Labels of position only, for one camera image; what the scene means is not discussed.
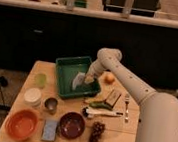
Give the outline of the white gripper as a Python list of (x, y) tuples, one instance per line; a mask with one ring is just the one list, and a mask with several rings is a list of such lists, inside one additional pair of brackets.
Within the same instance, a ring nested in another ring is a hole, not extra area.
[(103, 66), (98, 60), (96, 60), (90, 65), (89, 70), (86, 73), (86, 77), (97, 79), (103, 74), (103, 72)]

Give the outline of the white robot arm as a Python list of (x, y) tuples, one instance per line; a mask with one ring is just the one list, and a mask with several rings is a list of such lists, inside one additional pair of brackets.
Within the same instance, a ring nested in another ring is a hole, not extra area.
[(158, 92), (120, 62), (122, 52), (101, 48), (87, 74), (98, 78), (110, 70), (139, 105), (135, 142), (178, 142), (178, 99)]

